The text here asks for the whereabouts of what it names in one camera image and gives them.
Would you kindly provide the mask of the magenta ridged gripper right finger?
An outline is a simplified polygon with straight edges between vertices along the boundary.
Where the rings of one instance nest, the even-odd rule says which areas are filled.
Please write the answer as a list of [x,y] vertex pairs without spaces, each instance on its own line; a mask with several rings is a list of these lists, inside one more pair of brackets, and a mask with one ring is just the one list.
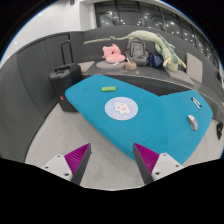
[[133,144],[133,155],[145,185],[183,168],[168,153],[158,154],[137,143]]

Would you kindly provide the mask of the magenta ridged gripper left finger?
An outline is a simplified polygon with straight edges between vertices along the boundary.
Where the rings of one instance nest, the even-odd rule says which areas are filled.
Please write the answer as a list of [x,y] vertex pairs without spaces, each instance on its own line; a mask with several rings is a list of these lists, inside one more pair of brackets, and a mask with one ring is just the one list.
[[91,144],[85,144],[66,155],[57,154],[42,169],[79,185],[91,155]]

